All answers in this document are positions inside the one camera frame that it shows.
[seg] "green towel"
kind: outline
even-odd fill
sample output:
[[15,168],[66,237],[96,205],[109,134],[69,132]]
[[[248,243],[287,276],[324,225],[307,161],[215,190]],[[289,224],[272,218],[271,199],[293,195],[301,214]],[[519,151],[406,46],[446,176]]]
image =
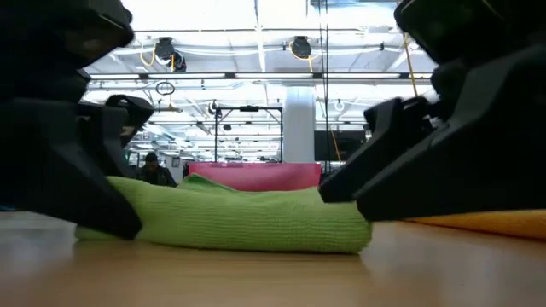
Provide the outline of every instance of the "green towel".
[[[142,220],[136,240],[210,249],[354,253],[371,239],[371,225],[356,204],[324,204],[316,188],[241,192],[197,175],[178,188],[108,179]],[[76,236],[116,240],[81,227]]]

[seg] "pink object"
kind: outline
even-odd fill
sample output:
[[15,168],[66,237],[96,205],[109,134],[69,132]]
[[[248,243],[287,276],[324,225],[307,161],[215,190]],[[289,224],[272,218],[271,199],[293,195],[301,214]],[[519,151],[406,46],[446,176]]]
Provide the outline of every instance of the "pink object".
[[191,163],[198,174],[240,191],[294,191],[318,186],[321,166],[315,163]]

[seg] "ceiling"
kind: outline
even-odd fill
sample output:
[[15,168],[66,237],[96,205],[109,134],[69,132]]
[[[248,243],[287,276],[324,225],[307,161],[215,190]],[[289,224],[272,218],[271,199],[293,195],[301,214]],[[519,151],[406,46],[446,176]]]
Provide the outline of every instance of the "ceiling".
[[[131,143],[135,151],[157,149],[188,159],[212,159],[214,117],[207,111],[211,103],[281,107],[290,86],[315,89],[318,130],[325,129],[326,110],[330,122],[334,119],[331,129],[360,130],[366,108],[393,96],[415,94],[407,78],[368,76],[409,71],[403,35],[392,17],[395,2],[328,0],[327,14],[324,0],[320,9],[318,0],[124,0],[123,4],[133,14],[135,40],[86,68],[95,80],[84,99],[102,103],[111,94],[123,93],[144,97],[156,106],[158,112],[146,131]],[[312,61],[293,56],[289,46],[295,36],[308,37]],[[166,76],[175,88],[170,96],[156,91],[164,79],[139,78],[139,74],[171,73],[154,57],[154,44],[162,37],[173,38],[186,60],[187,76],[196,76]],[[421,75],[418,94],[433,94],[425,74],[435,64],[411,41],[408,51],[414,72]],[[206,78],[217,72],[221,78]],[[329,78],[325,107],[321,79],[260,75],[238,79],[226,78],[225,72],[336,72],[342,78]],[[343,77],[349,72],[349,78]],[[120,74],[134,78],[122,79]],[[277,120],[267,112],[231,113],[223,123],[233,123],[231,130],[218,129],[222,140],[218,156],[248,160],[277,156]]]

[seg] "wooden table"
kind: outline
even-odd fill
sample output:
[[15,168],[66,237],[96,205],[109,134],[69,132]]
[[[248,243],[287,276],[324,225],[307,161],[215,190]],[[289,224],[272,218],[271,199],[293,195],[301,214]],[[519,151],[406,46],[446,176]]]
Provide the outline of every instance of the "wooden table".
[[75,242],[0,213],[0,306],[546,306],[546,244],[378,223],[359,256]]

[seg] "person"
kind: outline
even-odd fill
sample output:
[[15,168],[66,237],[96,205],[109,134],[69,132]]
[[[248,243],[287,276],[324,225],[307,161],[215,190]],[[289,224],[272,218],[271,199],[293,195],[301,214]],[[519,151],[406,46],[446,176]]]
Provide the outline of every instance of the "person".
[[136,179],[153,185],[166,187],[177,186],[169,169],[160,166],[157,160],[157,154],[148,153],[144,161],[146,161],[146,164],[136,171]]

